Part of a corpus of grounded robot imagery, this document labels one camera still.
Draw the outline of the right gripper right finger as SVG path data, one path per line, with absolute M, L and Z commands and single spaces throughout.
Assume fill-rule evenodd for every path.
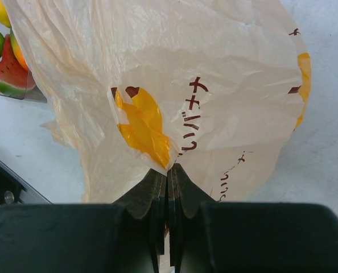
M 338 272 L 338 217 L 330 208 L 217 202 L 180 164 L 167 185 L 176 272 Z

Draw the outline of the orange plastic shopping bag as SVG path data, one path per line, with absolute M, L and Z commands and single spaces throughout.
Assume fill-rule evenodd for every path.
M 301 123 L 311 64 L 280 1 L 5 1 L 83 202 L 179 163 L 216 201 L 265 183 Z

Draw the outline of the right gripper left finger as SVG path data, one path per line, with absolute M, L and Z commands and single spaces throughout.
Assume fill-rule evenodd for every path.
M 166 177 L 150 170 L 111 204 L 0 208 L 0 272 L 158 272 Z

